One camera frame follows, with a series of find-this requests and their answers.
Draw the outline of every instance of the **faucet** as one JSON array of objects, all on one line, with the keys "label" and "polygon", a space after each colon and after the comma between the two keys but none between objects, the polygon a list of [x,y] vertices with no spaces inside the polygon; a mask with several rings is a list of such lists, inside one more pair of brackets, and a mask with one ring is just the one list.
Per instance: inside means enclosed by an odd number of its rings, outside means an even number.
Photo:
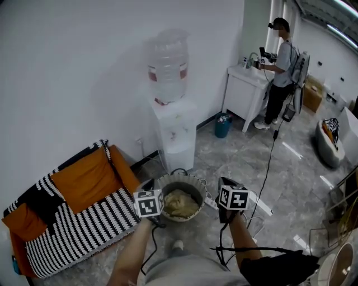
[{"label": "faucet", "polygon": [[250,54],[250,56],[248,57],[248,60],[247,60],[247,64],[246,64],[246,68],[247,68],[247,69],[251,68],[252,65],[253,65],[253,62],[255,61],[255,60],[252,58],[252,55],[256,55],[256,56],[257,56],[257,59],[258,59],[258,54],[252,52],[252,53]]}]

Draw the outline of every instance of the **shoe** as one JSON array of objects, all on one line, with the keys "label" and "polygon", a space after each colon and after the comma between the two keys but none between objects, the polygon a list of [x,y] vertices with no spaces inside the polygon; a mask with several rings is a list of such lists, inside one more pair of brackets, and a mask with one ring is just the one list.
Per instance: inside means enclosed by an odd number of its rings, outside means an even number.
[{"label": "shoe", "polygon": [[260,130],[270,129],[270,125],[266,124],[264,121],[255,122],[253,125],[254,125],[254,127],[256,127],[257,129],[260,129]]},{"label": "shoe", "polygon": [[184,243],[181,240],[177,240],[174,242],[172,249],[179,248],[181,250],[184,250]]}]

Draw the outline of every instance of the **blue trash can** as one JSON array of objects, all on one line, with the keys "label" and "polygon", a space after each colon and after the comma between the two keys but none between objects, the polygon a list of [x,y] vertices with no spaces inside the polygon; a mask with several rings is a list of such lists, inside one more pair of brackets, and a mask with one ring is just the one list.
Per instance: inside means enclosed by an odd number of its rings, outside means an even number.
[{"label": "blue trash can", "polygon": [[218,119],[221,116],[228,115],[227,113],[219,113],[215,116],[215,136],[217,138],[225,138],[229,133],[230,125],[233,119],[230,117],[228,120],[224,122],[219,122]]}]

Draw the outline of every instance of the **black pants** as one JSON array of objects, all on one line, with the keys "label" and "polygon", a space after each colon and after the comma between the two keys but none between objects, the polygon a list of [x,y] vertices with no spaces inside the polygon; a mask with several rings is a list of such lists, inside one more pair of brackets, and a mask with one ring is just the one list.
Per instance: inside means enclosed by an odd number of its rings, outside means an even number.
[{"label": "black pants", "polygon": [[285,86],[285,87],[277,87],[272,85],[270,89],[270,97],[268,98],[267,110],[266,110],[266,117],[265,123],[271,124],[272,120],[278,118],[282,105],[286,98],[291,94],[293,91],[293,83]]}]

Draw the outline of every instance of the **white t-shirt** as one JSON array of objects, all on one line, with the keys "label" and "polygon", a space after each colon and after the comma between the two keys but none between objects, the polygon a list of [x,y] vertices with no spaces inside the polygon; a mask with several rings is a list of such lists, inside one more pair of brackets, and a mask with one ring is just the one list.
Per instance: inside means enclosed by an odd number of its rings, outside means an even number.
[{"label": "white t-shirt", "polygon": [[169,258],[148,271],[145,286],[247,286],[243,275],[196,255]]},{"label": "white t-shirt", "polygon": [[274,85],[277,87],[286,87],[292,83],[291,75],[297,61],[296,48],[293,47],[291,40],[284,41],[277,55],[276,66],[285,72],[275,73]]}]

